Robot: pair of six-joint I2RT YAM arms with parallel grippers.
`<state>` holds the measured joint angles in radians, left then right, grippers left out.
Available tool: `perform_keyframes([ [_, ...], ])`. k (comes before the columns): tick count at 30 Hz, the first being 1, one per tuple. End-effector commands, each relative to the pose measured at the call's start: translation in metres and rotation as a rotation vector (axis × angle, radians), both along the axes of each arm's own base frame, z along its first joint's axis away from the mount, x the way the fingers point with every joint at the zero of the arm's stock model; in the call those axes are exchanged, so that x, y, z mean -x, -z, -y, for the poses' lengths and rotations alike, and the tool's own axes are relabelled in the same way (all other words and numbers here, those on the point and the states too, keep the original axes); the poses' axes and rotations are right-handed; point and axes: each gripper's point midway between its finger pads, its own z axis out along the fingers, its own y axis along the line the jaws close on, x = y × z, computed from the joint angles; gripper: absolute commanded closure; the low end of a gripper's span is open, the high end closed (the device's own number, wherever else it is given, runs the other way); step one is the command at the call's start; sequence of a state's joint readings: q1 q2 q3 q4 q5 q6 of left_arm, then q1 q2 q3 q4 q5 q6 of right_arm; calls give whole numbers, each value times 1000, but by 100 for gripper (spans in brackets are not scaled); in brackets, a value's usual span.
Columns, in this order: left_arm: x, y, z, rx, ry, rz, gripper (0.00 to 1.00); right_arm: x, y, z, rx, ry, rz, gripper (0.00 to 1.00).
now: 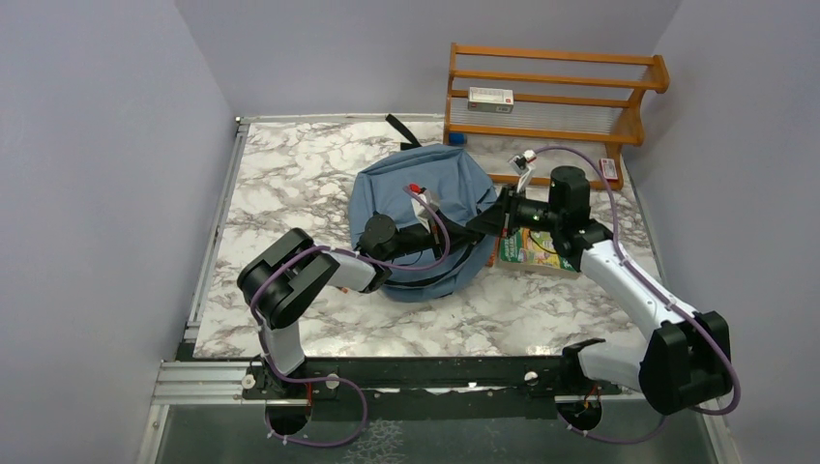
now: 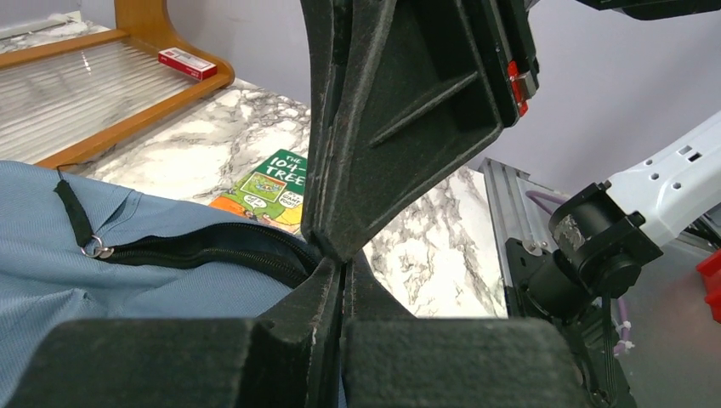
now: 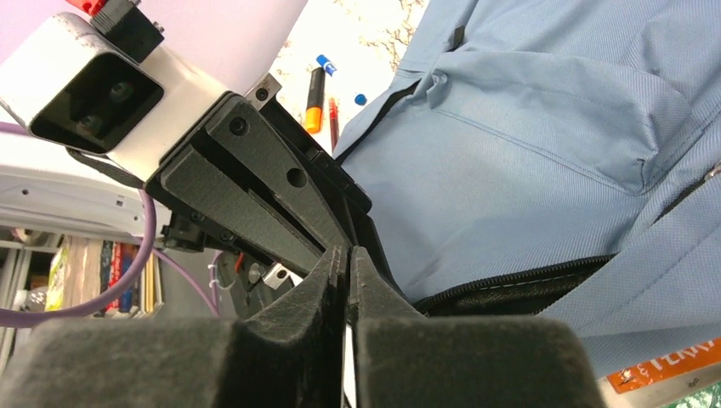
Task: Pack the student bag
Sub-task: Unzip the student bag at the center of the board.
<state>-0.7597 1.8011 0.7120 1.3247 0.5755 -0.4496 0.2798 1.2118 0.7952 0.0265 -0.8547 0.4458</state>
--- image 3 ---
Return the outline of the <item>orange treehouse book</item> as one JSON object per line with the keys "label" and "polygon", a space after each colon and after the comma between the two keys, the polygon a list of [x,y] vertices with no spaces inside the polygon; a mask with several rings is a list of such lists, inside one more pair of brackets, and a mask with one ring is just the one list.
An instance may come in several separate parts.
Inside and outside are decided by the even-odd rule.
{"label": "orange treehouse book", "polygon": [[720,362],[720,338],[685,348],[661,357],[638,363],[616,373],[606,380],[618,393],[624,394],[698,371]]}

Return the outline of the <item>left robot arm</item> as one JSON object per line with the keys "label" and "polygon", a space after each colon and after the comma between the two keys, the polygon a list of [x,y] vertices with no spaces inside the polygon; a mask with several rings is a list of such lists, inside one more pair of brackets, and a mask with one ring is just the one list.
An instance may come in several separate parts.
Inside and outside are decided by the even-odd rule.
{"label": "left robot arm", "polygon": [[369,197],[280,105],[279,87],[266,76],[246,96],[142,121],[132,157],[146,176],[11,130],[1,137],[1,222],[131,241],[145,227],[144,188],[161,206],[165,247],[241,252],[272,278],[307,275],[329,247],[359,246],[389,280]]}

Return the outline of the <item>blue student backpack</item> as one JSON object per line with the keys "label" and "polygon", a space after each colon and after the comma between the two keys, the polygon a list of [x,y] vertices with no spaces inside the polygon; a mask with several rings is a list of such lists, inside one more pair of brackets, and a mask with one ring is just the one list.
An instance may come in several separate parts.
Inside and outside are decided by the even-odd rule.
{"label": "blue student backpack", "polygon": [[717,1],[432,1],[335,155],[411,302],[594,258],[598,376],[720,334]]}

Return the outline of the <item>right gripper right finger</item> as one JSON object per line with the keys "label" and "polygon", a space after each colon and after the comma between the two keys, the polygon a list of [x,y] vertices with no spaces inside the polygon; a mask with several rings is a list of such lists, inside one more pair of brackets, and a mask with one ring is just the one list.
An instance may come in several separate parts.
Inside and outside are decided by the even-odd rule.
{"label": "right gripper right finger", "polygon": [[600,407],[583,346],[541,312],[605,264],[586,258],[477,280],[410,304],[355,248],[359,407]]}

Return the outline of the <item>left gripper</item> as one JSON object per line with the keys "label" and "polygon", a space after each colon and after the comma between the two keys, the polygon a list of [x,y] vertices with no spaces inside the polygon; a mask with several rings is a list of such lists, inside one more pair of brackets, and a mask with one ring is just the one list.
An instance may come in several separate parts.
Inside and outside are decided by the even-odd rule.
{"label": "left gripper", "polygon": [[364,247],[392,282],[370,198],[277,102],[266,76],[239,95],[214,80],[166,92],[160,167],[146,192],[172,249],[244,252],[307,275],[331,247]]}

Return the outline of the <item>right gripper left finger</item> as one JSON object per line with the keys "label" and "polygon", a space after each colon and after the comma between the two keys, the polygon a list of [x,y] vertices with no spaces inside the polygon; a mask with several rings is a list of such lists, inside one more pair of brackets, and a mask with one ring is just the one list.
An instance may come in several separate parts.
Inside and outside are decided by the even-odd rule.
{"label": "right gripper left finger", "polygon": [[55,320],[1,378],[4,407],[340,407],[347,251],[248,320]]}

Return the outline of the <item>green treehouse book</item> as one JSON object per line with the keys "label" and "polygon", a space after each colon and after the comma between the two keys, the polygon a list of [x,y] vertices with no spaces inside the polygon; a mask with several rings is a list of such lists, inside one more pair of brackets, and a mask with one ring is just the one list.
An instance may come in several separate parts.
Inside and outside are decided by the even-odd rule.
{"label": "green treehouse book", "polygon": [[720,383],[718,382],[674,401],[667,408],[720,408],[720,405]]}

